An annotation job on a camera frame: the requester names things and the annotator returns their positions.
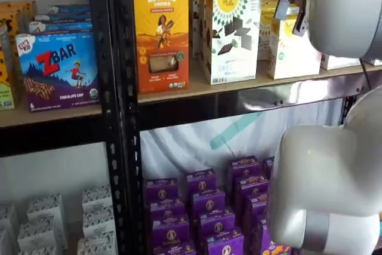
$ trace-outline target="purple box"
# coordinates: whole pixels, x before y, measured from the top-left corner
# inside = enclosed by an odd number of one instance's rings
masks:
[[[188,241],[168,248],[156,248],[154,255],[196,255],[196,249],[193,242]]]
[[[203,244],[206,255],[241,255],[243,247],[244,236],[239,227],[209,237]]]
[[[269,181],[264,175],[249,176],[238,181],[235,188],[235,213],[238,223],[241,222],[243,205],[247,195],[267,192]]]
[[[273,169],[273,162],[275,160],[275,157],[267,158],[263,161],[263,171],[268,179],[270,179],[270,175],[272,173]]]
[[[177,179],[150,179],[146,181],[146,201],[178,197]]]
[[[152,201],[149,205],[151,219],[166,219],[173,215],[184,214],[184,202],[181,198],[168,198],[159,201]]]
[[[231,231],[235,227],[235,214],[231,207],[201,214],[199,217],[199,239]]]
[[[190,236],[190,223],[187,214],[174,215],[153,221],[152,246],[169,247],[187,242]]]
[[[266,205],[267,193],[248,195],[245,198],[242,226],[243,234],[246,238],[249,238],[254,234],[257,217],[265,213],[267,207]]]
[[[278,245],[270,239],[267,229],[267,220],[265,218],[262,218],[257,222],[252,249],[254,254],[292,254],[291,247],[286,245]]]

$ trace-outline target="yellow cracker box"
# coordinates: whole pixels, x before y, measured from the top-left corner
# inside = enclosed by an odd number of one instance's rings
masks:
[[[201,66],[204,66],[204,47],[205,47],[205,0],[199,0],[199,26],[198,26],[198,34],[199,34],[199,63]]]
[[[261,0],[206,0],[204,73],[211,85],[254,79]]]
[[[268,60],[269,58],[269,38],[270,27],[273,16],[275,15],[278,0],[262,0],[260,37],[258,40],[258,61]],[[286,12],[287,15],[298,15],[300,9],[295,4],[291,4]]]
[[[196,58],[199,54],[199,0],[189,0],[190,5],[190,17],[192,18],[191,26],[192,29],[190,41],[191,41],[191,52],[192,57]]]
[[[187,0],[134,0],[139,93],[188,87]]]
[[[12,48],[7,25],[0,25],[0,110],[14,109],[17,80],[12,61]]]
[[[285,20],[272,19],[270,61],[268,73],[273,79],[317,75],[321,54],[311,45],[308,33],[303,37],[293,34],[297,15]]]

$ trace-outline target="chocolate bar image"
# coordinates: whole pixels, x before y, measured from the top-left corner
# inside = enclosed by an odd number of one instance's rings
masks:
[[[248,32],[251,30],[251,28],[244,28],[240,27],[236,32],[235,36],[245,36],[248,34]]]
[[[217,53],[218,55],[222,55],[222,54],[226,54],[228,53],[229,51],[231,51],[232,49],[232,44],[227,44],[227,45],[224,45],[221,50],[219,51],[219,53]]]

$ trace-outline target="orange box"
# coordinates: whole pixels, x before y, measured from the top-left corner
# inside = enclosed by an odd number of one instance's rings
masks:
[[[188,0],[134,0],[138,90],[178,90],[189,82]]]

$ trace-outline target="snack box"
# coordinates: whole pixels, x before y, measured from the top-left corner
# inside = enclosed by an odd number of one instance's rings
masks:
[[[235,214],[231,207],[213,210],[199,216],[199,239],[231,231],[235,227]]]
[[[239,255],[243,253],[244,236],[239,227],[208,237],[202,244],[206,255]]]
[[[267,220],[260,218],[257,222],[257,230],[255,238],[252,241],[252,249],[254,254],[285,254],[291,255],[291,247],[286,245],[278,245],[271,240],[267,229]]]
[[[112,206],[84,212],[83,221],[83,232],[86,238],[98,236],[110,231],[115,232],[114,212]]]
[[[199,0],[199,25],[198,25],[198,34],[199,34],[199,59],[198,61],[203,67],[204,64],[204,47],[206,40],[206,30],[205,30],[205,8],[206,0]]]
[[[52,5],[48,7],[48,14],[86,12],[90,12],[90,7],[87,4]]]
[[[178,197],[178,180],[175,178],[149,179],[146,181],[146,201]]]
[[[213,168],[200,170],[186,175],[187,194],[202,192],[216,188],[216,174]]]
[[[99,102],[92,31],[21,34],[16,42],[31,112]]]
[[[77,255],[118,255],[115,232],[81,238],[78,241]]]
[[[211,85],[256,76],[261,0],[206,0],[204,74]]]
[[[85,20],[56,20],[56,21],[32,21],[29,22],[29,33],[40,33],[44,31],[57,30],[82,30],[92,29],[90,19]]]
[[[269,59],[270,28],[277,4],[278,0],[262,0],[261,2],[260,37],[258,40],[257,55],[258,61]],[[299,12],[300,8],[295,4],[291,4],[286,11],[286,14],[298,15]]]
[[[21,251],[61,247],[53,216],[41,216],[22,224],[18,241]]]
[[[61,194],[31,200],[28,205],[27,216],[28,220],[37,219],[41,216],[54,216],[54,225],[60,245],[67,249],[68,233]]]
[[[134,0],[139,93],[188,87],[187,11],[187,0]]]
[[[152,225],[152,246],[169,247],[188,242],[190,222],[187,214],[174,215],[166,219],[156,219]]]
[[[12,56],[7,25],[0,24],[0,110],[14,109],[19,100],[19,84]]]
[[[258,216],[265,214],[267,208],[267,193],[248,195],[244,203],[243,234],[252,238]]]
[[[247,195],[267,192],[269,181],[262,174],[239,180],[235,188],[235,213],[238,223],[241,222],[244,201]]]
[[[150,218],[166,219],[173,215],[179,215],[186,213],[184,202],[181,198],[167,198],[159,201],[152,201],[149,204]]]
[[[308,33],[304,36],[293,34],[296,21],[297,15],[289,15],[285,20],[272,19],[268,66],[272,79],[318,75],[320,72],[321,54],[310,43]]]

